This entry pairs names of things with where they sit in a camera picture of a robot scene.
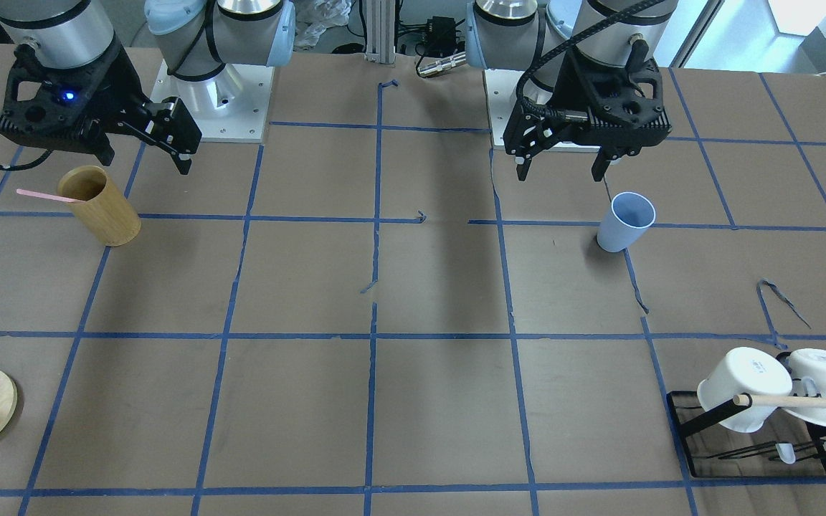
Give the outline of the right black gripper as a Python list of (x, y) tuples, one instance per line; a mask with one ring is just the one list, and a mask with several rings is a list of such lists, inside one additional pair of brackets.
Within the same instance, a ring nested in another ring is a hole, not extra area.
[(151, 102), (121, 44), (66, 70), (45, 67), (42, 53), (27, 44), (14, 56), (0, 114), (0, 134), (13, 143), (87, 154), (110, 166), (108, 134), (135, 136), (168, 153), (180, 174), (190, 173), (200, 128), (180, 98)]

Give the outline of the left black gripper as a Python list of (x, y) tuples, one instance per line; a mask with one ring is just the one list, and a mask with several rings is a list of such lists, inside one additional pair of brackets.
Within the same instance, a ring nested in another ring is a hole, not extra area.
[(565, 61), (551, 98), (537, 100), (535, 108), (527, 100), (517, 100), (503, 132), (503, 146), (515, 156), (521, 182), (530, 173), (532, 156), (560, 143), (603, 148), (592, 166), (594, 182), (602, 182), (615, 156), (636, 156), (673, 130), (655, 61), (636, 70)]

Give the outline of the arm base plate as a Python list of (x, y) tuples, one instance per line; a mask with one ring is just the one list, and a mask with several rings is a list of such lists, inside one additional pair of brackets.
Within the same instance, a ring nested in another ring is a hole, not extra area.
[[(493, 147), (499, 151), (505, 151), (503, 133), (517, 100), (515, 87), (521, 75), (522, 72), (516, 70), (484, 70), (486, 107), (488, 107)], [(536, 102), (546, 102), (553, 93), (530, 81), (525, 85), (525, 95)], [(598, 150), (597, 146), (577, 145), (576, 143), (557, 143), (549, 149), (549, 151), (567, 151), (567, 153), (596, 153)]]
[(187, 82), (158, 69), (151, 99), (180, 97), (205, 143), (262, 143), (270, 108), (274, 67), (228, 64), (219, 75)]

